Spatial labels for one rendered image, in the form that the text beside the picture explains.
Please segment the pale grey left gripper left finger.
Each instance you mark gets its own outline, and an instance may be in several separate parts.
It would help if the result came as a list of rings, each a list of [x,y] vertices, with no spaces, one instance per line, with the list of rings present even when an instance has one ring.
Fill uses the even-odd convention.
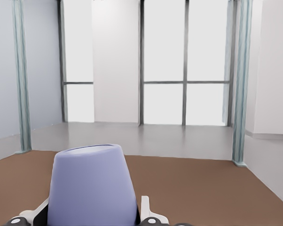
[[[18,216],[11,218],[5,226],[47,226],[48,200],[35,210],[24,210]]]

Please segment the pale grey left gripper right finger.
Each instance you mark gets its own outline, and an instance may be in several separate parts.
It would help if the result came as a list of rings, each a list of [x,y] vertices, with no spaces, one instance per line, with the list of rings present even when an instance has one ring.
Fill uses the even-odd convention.
[[[169,226],[168,218],[150,210],[148,196],[141,197],[140,226]]]

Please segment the lavender upside-down cup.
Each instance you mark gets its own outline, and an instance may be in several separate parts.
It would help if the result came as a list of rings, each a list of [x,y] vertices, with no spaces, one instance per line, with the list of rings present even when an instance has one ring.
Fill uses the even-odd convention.
[[[119,145],[91,145],[54,157],[48,226],[135,226],[134,187]]]

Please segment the grey window frame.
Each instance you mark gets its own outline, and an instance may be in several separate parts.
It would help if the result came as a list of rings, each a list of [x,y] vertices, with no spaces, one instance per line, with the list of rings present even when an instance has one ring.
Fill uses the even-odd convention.
[[[228,126],[232,0],[60,0],[69,121]]]

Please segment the silver frame post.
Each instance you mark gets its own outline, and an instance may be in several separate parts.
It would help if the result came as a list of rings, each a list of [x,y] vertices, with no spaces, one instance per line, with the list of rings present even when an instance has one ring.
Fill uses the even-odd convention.
[[[23,154],[32,150],[23,0],[12,0],[12,18],[21,146],[16,153]]]
[[[244,163],[244,142],[252,28],[252,4],[253,0],[240,0],[240,20],[238,28],[238,55],[232,162],[236,166],[244,168],[247,167],[246,163]]]

